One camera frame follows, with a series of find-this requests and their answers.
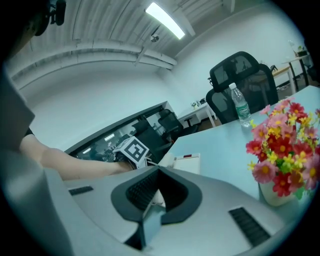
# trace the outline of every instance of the white table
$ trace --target white table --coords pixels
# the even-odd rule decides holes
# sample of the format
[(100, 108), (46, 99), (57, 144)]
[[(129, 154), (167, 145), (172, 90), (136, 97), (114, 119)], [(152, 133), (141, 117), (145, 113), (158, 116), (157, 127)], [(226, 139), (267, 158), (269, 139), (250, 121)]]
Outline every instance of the white table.
[[(179, 115), (177, 115), (177, 119), (180, 122), (183, 122), (186, 118), (191, 117), (191, 116), (197, 116), (200, 112), (204, 111), (206, 113), (206, 115), (208, 116), (208, 118), (210, 119), (212, 127), (216, 127), (215, 122), (211, 116), (210, 110), (211, 110), (211, 108), (208, 105), (208, 103), (204, 103), (204, 104), (201, 104), (198, 108), (194, 109), (193, 107), (190, 107), (190, 108), (184, 110)], [(213, 116), (214, 116), (214, 119), (217, 120), (216, 113), (213, 112)]]
[(296, 91), (296, 88), (295, 88), (295, 83), (294, 83), (294, 80), (293, 80), (293, 77), (292, 77), (291, 70), (290, 70), (289, 66), (283, 67), (283, 68), (279, 68), (278, 70), (274, 70), (272, 72), (272, 75), (273, 75), (274, 78), (276, 78), (278, 76), (283, 75), (284, 73), (286, 73), (288, 75), (288, 77), (289, 77), (290, 88), (291, 88), (292, 94), (295, 94), (297, 91)]
[(282, 63), (282, 64), (288, 64), (289, 63), (290, 68), (291, 68), (291, 72), (292, 72), (292, 75), (293, 75), (294, 83), (295, 83), (295, 89), (296, 89), (297, 92), (299, 91), (298, 82), (297, 82), (295, 71), (294, 71), (294, 68), (292, 67), (291, 62), (296, 62), (296, 61), (300, 62), (300, 65), (301, 65), (301, 68), (302, 68), (302, 72), (303, 72), (303, 76), (304, 76), (304, 80), (305, 80), (305, 84), (308, 85), (309, 84), (309, 80), (308, 80), (308, 75), (307, 75), (307, 72), (306, 72), (306, 68), (305, 68), (305, 64), (304, 64), (303, 59), (305, 59), (305, 58), (307, 58), (309, 56), (310, 55), (307, 54), (307, 55), (302, 56), (302, 57), (295, 57), (294, 59), (287, 60), (287, 61)]
[[(305, 111), (314, 112), (320, 107), (320, 88), (308, 86), (297, 92), (294, 102), (301, 103)], [(252, 115), (260, 124), (265, 116)], [(233, 184), (252, 197), (267, 204), (254, 180), (247, 164), (257, 157), (246, 153), (246, 143), (253, 139), (251, 128), (243, 128), (239, 120), (178, 138), (169, 150), (175, 156), (200, 153), (200, 174)], [(305, 209), (308, 197), (288, 202), (279, 207), (271, 207), (287, 223), (298, 217)]]

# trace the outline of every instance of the flower vase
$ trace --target flower vase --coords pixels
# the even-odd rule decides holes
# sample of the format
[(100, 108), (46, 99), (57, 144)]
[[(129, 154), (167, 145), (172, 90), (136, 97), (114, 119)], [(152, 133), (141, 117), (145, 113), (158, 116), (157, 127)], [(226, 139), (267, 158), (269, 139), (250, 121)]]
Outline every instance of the flower vase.
[(271, 206), (281, 206), (295, 198), (294, 194), (288, 196), (278, 196), (276, 192), (273, 191), (275, 183), (273, 181), (268, 183), (259, 183), (261, 192), (265, 201)]

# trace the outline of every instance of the ceiling pipe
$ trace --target ceiling pipe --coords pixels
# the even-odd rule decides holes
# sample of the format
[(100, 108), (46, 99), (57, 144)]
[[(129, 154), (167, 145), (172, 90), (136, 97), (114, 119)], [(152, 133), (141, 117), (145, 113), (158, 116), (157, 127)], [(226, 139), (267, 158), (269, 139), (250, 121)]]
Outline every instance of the ceiling pipe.
[[(48, 46), (46, 49), (40, 52), (32, 52), (30, 56), (23, 56), (23, 61), (19, 60), (19, 56), (17, 58), (12, 58), (7, 63), (9, 74), (11, 77), (14, 77), (17, 73), (24, 70), (25, 68), (33, 65), (34, 63), (44, 61), (47, 58), (51, 58), (57, 55), (70, 53), (72, 51), (78, 50), (90, 50), (90, 49), (110, 49), (110, 50), (121, 50), (128, 51), (134, 53), (141, 53), (143, 50), (142, 46), (123, 43), (121, 41), (116, 40), (88, 40), (88, 41), (80, 41), (74, 40), (71, 43), (64, 44), (55, 48), (54, 46)], [(177, 61), (169, 56), (166, 56), (160, 52), (156, 52), (154, 50), (146, 50), (144, 55), (153, 57), (160, 61), (169, 63), (171, 65), (177, 65)]]
[[(24, 75), (21, 75), (14, 79), (16, 87), (20, 90), (32, 83), (33, 81), (49, 74), (54, 71), (74, 66), (77, 64), (89, 63), (89, 62), (102, 62), (102, 61), (122, 61), (122, 62), (136, 62), (137, 56), (135, 54), (120, 53), (120, 52), (86, 52), (73, 54), (60, 59), (55, 59), (50, 62), (44, 63), (34, 69), (30, 70)], [(140, 63), (154, 65), (161, 68), (172, 70), (173, 65), (164, 61), (142, 57)]]

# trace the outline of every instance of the mesh chair back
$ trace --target mesh chair back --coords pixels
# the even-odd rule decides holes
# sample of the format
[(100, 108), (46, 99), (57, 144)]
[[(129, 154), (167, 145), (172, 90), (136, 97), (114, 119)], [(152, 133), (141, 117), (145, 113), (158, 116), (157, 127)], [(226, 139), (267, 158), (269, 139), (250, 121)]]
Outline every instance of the mesh chair back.
[(184, 126), (179, 122), (175, 114), (171, 111), (169, 114), (165, 115), (164, 117), (161, 117), (158, 120), (158, 122), (160, 125), (163, 126), (163, 128), (166, 131), (170, 131), (174, 128), (177, 128), (174, 130), (174, 133), (180, 133), (184, 129)]
[(171, 111), (169, 109), (163, 109), (159, 112), (159, 115), (161, 118), (166, 117), (167, 115), (169, 115), (171, 113)]
[(132, 126), (136, 130), (136, 134), (134, 136), (138, 140), (140, 140), (147, 148), (149, 148), (149, 151), (154, 156), (153, 160), (158, 163), (165, 154), (162, 151), (158, 151), (157, 149), (165, 145), (165, 141), (152, 128), (147, 120), (141, 120)]
[(210, 70), (210, 84), (220, 93), (231, 83), (238, 84), (248, 76), (259, 71), (259, 63), (249, 53), (239, 51), (221, 61)]
[[(269, 104), (277, 103), (279, 100), (271, 70), (264, 64), (259, 64), (258, 67), (258, 72), (249, 75), (236, 84), (248, 102), (252, 114), (262, 110)], [(210, 90), (206, 95), (206, 101), (222, 124), (238, 119), (229, 88), (221, 92), (215, 92), (214, 89)]]

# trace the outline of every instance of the white box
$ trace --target white box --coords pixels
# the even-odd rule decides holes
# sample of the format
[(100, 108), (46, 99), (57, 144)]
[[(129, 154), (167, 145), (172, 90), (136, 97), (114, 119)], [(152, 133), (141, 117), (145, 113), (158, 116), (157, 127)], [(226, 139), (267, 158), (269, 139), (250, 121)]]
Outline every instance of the white box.
[(132, 136), (122, 141), (113, 150), (113, 153), (116, 152), (121, 152), (132, 162), (134, 162), (137, 167), (139, 167), (143, 162), (145, 162), (145, 158), (147, 153), (149, 152), (149, 148), (141, 143), (141, 141), (138, 140), (135, 136)]

